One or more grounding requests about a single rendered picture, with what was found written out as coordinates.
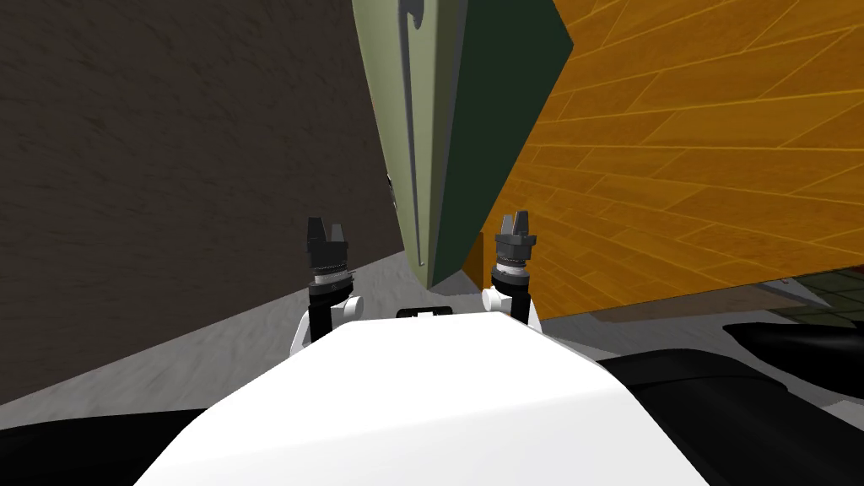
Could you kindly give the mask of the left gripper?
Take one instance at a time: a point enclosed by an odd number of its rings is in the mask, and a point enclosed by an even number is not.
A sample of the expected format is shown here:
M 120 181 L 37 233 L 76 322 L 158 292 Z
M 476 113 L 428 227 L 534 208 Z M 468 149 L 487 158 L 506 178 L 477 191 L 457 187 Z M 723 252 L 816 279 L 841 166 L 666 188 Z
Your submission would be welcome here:
M 330 240 L 321 217 L 309 217 L 305 234 L 305 251 L 309 255 L 310 269 L 313 273 L 339 273 L 347 271 L 348 242 L 345 240 L 343 225 L 333 223 Z

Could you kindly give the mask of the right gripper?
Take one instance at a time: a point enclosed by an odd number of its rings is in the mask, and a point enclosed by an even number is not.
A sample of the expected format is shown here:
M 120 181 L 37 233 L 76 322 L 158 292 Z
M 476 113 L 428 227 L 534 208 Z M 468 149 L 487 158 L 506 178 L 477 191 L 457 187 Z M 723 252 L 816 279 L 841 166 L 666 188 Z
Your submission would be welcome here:
M 530 260 L 537 237 L 529 234 L 527 211 L 517 211 L 514 216 L 505 215 L 500 234 L 494 237 L 497 257 L 505 260 Z

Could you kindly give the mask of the green door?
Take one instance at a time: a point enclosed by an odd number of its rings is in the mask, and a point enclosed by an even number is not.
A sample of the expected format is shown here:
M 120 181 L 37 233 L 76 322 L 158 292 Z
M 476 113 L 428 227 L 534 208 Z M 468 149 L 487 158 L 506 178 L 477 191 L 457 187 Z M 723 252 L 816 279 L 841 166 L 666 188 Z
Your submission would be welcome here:
M 434 289 L 462 269 L 573 43 L 554 0 L 424 0 L 409 26 L 419 267 L 397 0 L 351 3 L 405 256 Z

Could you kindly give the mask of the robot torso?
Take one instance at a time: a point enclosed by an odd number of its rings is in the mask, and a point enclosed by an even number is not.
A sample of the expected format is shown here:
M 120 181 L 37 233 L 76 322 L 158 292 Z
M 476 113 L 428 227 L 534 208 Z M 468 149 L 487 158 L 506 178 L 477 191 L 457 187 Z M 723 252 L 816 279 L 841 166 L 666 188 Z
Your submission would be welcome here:
M 352 321 L 134 486 L 708 486 L 595 360 L 499 312 Z

